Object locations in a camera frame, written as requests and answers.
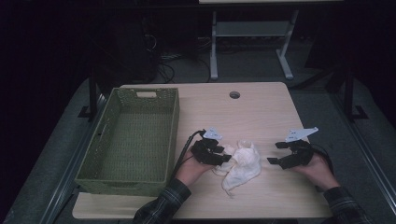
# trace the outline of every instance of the crumpled cloth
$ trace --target crumpled cloth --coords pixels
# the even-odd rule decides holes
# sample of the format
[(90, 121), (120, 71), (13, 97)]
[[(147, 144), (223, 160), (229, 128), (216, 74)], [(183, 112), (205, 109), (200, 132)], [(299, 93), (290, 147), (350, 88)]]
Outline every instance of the crumpled cloth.
[(247, 183), (262, 171), (260, 154), (254, 144), (247, 140), (240, 140), (237, 145), (238, 149), (230, 145), (223, 146), (224, 153), (232, 157), (228, 162), (213, 169), (216, 175), (225, 175), (221, 185), (230, 196), (233, 196), (230, 192), (232, 189)]

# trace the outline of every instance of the green basket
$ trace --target green basket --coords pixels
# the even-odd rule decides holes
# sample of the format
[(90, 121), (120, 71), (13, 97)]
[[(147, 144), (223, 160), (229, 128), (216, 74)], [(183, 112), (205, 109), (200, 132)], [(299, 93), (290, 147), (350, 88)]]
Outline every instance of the green basket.
[(158, 196), (175, 161), (177, 89), (116, 88), (76, 182), (89, 193)]

